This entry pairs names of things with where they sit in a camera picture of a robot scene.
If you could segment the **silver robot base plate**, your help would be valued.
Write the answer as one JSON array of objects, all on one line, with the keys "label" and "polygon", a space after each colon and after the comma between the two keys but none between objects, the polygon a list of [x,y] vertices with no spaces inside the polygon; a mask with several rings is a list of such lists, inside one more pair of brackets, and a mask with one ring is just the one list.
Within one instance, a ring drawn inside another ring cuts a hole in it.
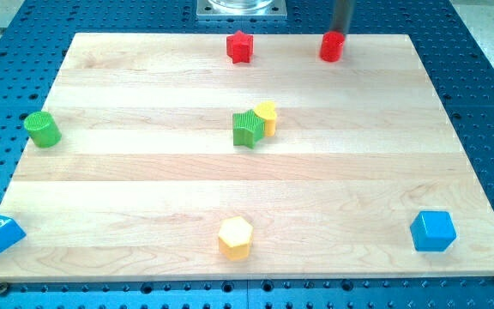
[{"label": "silver robot base plate", "polygon": [[202,20],[286,19],[285,0],[197,0],[196,16]]}]

